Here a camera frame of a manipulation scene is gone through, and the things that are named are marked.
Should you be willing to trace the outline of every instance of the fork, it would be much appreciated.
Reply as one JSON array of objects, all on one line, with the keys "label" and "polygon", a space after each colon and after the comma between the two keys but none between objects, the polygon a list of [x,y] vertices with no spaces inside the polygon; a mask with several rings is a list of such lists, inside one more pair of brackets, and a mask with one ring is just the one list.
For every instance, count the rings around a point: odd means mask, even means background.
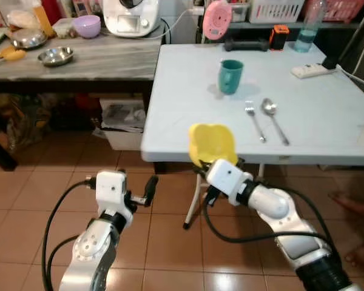
[{"label": "fork", "polygon": [[256,120],[256,116],[255,116],[255,108],[254,108],[254,102],[253,101],[245,101],[245,112],[252,118],[252,120],[254,121],[256,130],[258,132],[258,134],[260,135],[259,139],[261,142],[266,142],[267,138],[264,135],[263,131],[261,130],[259,123]]}]

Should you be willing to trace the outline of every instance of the green mug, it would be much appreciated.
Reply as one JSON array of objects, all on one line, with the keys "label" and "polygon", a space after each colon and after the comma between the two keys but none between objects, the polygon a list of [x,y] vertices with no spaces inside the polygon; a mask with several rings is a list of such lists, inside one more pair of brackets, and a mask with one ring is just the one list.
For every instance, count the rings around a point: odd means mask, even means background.
[{"label": "green mug", "polygon": [[221,69],[218,74],[218,87],[224,94],[234,94],[240,83],[244,64],[234,59],[221,61]]}]

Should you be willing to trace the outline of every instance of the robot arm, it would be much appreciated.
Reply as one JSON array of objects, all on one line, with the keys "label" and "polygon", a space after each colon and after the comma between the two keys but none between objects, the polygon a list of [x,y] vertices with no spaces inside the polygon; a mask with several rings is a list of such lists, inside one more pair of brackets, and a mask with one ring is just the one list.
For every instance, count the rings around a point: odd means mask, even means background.
[{"label": "robot arm", "polygon": [[75,241],[72,261],[59,291],[104,291],[110,266],[116,257],[119,237],[129,227],[137,204],[150,206],[158,182],[156,176],[147,183],[144,197],[131,196],[126,190],[126,174],[102,171],[96,177],[96,200],[99,218]]},{"label": "robot arm", "polygon": [[[232,205],[255,209],[274,232],[316,233],[312,225],[298,216],[289,194],[253,182],[250,174],[226,160],[215,161],[206,173],[206,180],[227,195]],[[278,236],[276,242],[307,291],[360,291],[322,239],[290,235]]]}]

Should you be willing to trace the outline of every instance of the tile floor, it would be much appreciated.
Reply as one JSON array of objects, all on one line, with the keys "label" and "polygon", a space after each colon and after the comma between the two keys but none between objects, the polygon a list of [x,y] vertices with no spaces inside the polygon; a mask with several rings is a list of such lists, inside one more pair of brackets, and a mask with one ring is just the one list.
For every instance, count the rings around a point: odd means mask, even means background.
[{"label": "tile floor", "polygon": [[[54,133],[16,154],[14,172],[0,170],[0,290],[41,291],[41,241],[49,211],[69,185],[99,169],[124,168],[129,188],[141,195],[152,164],[138,152],[115,152],[88,133]],[[228,244],[208,229],[200,209],[190,230],[182,229],[195,183],[189,164],[172,164],[162,175],[153,206],[139,208],[124,231],[118,259],[108,275],[108,290],[127,291],[296,291],[303,290],[273,241]],[[256,166],[247,166],[256,172]],[[269,166],[266,179],[302,191],[318,205],[339,251],[345,254],[364,240],[364,222],[334,204],[328,193],[343,190],[364,199],[364,170],[321,171],[316,166]],[[300,213],[314,225],[309,209]],[[252,211],[219,199],[210,211],[214,224],[233,236],[268,232]],[[96,215],[95,194],[74,190],[62,204],[51,229],[48,250],[82,232]],[[53,262],[55,290],[71,258],[71,245]],[[364,272],[345,263],[364,289]]]}]

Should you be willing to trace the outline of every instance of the purple bowl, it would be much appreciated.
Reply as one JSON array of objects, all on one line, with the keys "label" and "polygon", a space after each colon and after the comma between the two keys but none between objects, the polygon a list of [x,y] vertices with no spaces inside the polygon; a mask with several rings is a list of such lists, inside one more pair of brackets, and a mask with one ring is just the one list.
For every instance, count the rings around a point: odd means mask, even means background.
[{"label": "purple bowl", "polygon": [[85,15],[73,20],[74,29],[83,38],[95,38],[101,30],[101,21],[96,15]]}]

